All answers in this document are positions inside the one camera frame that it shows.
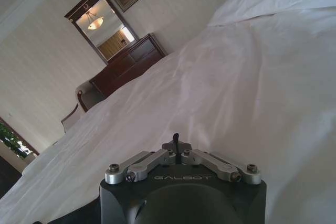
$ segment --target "logo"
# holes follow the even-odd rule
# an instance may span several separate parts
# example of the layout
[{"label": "logo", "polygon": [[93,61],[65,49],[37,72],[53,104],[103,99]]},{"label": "logo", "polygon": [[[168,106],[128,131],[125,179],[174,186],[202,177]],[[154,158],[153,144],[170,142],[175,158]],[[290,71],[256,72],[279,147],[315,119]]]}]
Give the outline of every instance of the logo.
[{"label": "logo", "polygon": [[156,180],[209,180],[211,176],[155,176]]}]

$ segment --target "wall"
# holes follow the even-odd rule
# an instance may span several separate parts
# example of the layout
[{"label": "wall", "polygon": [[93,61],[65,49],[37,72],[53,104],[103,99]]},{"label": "wall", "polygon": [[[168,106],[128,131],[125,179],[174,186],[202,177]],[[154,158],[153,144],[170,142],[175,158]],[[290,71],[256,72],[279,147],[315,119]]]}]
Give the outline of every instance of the wall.
[{"label": "wall", "polygon": [[[63,135],[75,88],[104,63],[63,18],[80,0],[44,0],[0,44],[0,116],[39,152]],[[124,13],[168,52],[196,36],[225,0],[139,0]]]}]

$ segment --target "white bedsheet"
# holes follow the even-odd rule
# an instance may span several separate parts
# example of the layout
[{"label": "white bedsheet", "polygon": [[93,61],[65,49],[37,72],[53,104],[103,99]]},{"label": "white bedsheet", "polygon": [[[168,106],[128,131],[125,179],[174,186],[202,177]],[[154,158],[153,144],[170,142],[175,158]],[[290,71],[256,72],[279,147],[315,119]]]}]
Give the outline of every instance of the white bedsheet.
[{"label": "white bedsheet", "polygon": [[0,200],[0,223],[45,223],[87,204],[110,163],[156,151],[175,132],[257,164],[268,223],[336,223],[335,0],[305,0],[312,9],[248,0],[245,11],[242,1],[34,160]]}]

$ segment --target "bolt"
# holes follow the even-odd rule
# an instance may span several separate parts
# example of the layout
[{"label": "bolt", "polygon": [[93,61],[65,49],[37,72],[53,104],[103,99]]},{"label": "bolt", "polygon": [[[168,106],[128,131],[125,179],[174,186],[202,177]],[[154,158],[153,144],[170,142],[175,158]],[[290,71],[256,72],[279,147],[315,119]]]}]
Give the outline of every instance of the bolt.
[{"label": "bolt", "polygon": [[111,164],[109,167],[110,172],[117,173],[119,171],[119,165],[118,164]]},{"label": "bolt", "polygon": [[241,180],[241,174],[239,172],[231,173],[230,180],[232,182],[239,182]]},{"label": "bolt", "polygon": [[258,167],[254,164],[248,164],[246,166],[246,169],[249,173],[257,173],[258,172]]},{"label": "bolt", "polygon": [[135,181],[135,173],[134,172],[127,173],[126,181],[127,182],[134,182]]}]

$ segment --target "metal bracket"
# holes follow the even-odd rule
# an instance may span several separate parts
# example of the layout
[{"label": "metal bracket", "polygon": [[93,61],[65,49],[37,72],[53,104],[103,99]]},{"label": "metal bracket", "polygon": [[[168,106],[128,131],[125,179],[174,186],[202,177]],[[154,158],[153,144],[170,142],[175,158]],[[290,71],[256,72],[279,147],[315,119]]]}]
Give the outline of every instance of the metal bracket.
[{"label": "metal bracket", "polygon": [[122,182],[126,176],[127,168],[137,162],[142,161],[144,158],[147,158],[152,153],[150,152],[140,152],[125,162],[121,163],[117,169],[107,169],[105,171],[105,182],[110,185],[115,185]]},{"label": "metal bracket", "polygon": [[224,163],[200,150],[190,150],[188,152],[184,152],[182,154],[182,163],[204,165],[215,172],[219,179],[224,181],[238,182],[241,179],[241,175],[235,166],[229,163]]},{"label": "metal bracket", "polygon": [[[254,165],[244,165],[240,164],[238,162],[235,162],[234,160],[225,157],[221,153],[218,152],[212,152],[210,153],[210,156],[214,157],[215,159],[222,161],[226,164],[231,164],[237,167],[240,174],[242,175],[242,180],[250,185],[259,185],[261,183],[261,173],[260,170],[258,170],[257,166]],[[248,170],[250,166],[254,166],[255,170]]]},{"label": "metal bracket", "polygon": [[160,149],[153,153],[143,161],[133,164],[128,168],[126,181],[138,182],[147,178],[148,173],[160,164],[169,163],[169,152],[164,149]]}]

